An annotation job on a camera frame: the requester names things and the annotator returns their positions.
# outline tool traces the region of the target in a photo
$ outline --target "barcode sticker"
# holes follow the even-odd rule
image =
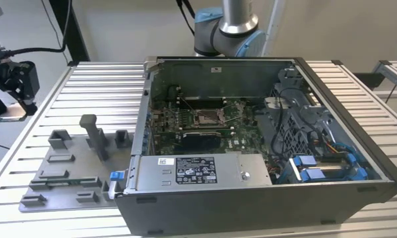
[[[173,165],[174,164],[174,158],[158,158],[158,165]]]

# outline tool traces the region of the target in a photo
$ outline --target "motherboard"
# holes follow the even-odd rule
[[[261,154],[268,156],[253,105],[244,98],[156,102],[152,132],[156,154]]]

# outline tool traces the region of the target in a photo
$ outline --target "power supply label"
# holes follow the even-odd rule
[[[177,184],[217,183],[214,157],[177,158]]]

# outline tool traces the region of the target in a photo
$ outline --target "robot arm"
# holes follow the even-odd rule
[[[194,20],[196,56],[256,57],[265,44],[249,0],[222,0],[222,8],[200,9]]]
[[[32,116],[37,111],[34,95],[40,89],[38,77],[34,63],[30,61],[12,62],[4,48],[0,47],[0,90],[6,92],[17,101],[24,114],[9,118],[10,121],[21,120],[25,116]],[[0,117],[9,112],[0,99]]]

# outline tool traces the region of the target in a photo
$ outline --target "aluminum extrusion table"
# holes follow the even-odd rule
[[[342,65],[308,63],[397,166],[397,114]],[[117,208],[20,213],[17,207],[48,151],[52,130],[85,134],[77,125],[81,115],[96,114],[105,132],[133,132],[142,83],[142,63],[82,62],[66,69],[0,163],[1,237],[130,236]],[[368,205],[341,225],[180,237],[397,237],[397,196],[386,203]]]

